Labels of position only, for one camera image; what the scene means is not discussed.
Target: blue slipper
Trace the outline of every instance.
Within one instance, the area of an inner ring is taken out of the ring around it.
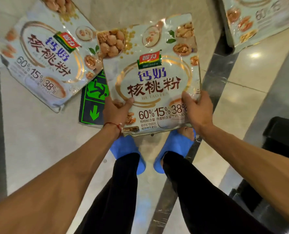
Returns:
[[[145,171],[145,161],[141,156],[134,142],[134,139],[130,135],[126,137],[120,136],[116,141],[114,141],[110,150],[116,159],[119,159],[120,157],[123,157],[130,153],[138,153],[140,155],[140,159],[137,169],[137,175],[140,175]]]
[[[167,140],[161,149],[161,152],[156,157],[153,167],[158,173],[165,173],[161,166],[161,159],[167,151],[172,151],[178,153],[179,155],[185,157],[189,152],[190,147],[193,145],[193,141],[189,138],[179,134],[177,130],[172,130],[167,137]]]

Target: forearm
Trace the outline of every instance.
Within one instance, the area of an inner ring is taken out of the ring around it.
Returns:
[[[289,158],[252,146],[215,126],[203,129],[201,136],[289,220]]]
[[[0,233],[66,233],[94,173],[118,134],[115,126],[107,125],[2,201]]]

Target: leg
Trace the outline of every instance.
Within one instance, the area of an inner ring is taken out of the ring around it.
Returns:
[[[183,156],[166,152],[163,169],[178,194],[190,233],[271,234]]]
[[[138,153],[130,153],[116,160],[112,178],[94,200],[75,234],[131,232],[139,158]]]

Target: bag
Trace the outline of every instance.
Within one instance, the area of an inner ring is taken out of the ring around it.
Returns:
[[[0,44],[10,74],[55,112],[103,68],[96,30],[71,0],[38,0]]]
[[[191,126],[183,91],[200,96],[200,68],[191,14],[97,33],[110,96],[133,97],[124,135]]]
[[[234,53],[289,27],[289,0],[221,0],[220,7]]]

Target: person's left hand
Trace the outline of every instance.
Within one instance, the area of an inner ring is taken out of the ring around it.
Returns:
[[[103,110],[103,120],[104,123],[112,122],[116,125],[121,124],[121,127],[123,127],[126,123],[127,114],[129,109],[134,103],[133,98],[129,98],[125,105],[121,108],[117,108],[113,102],[110,96],[105,98],[105,105]]]

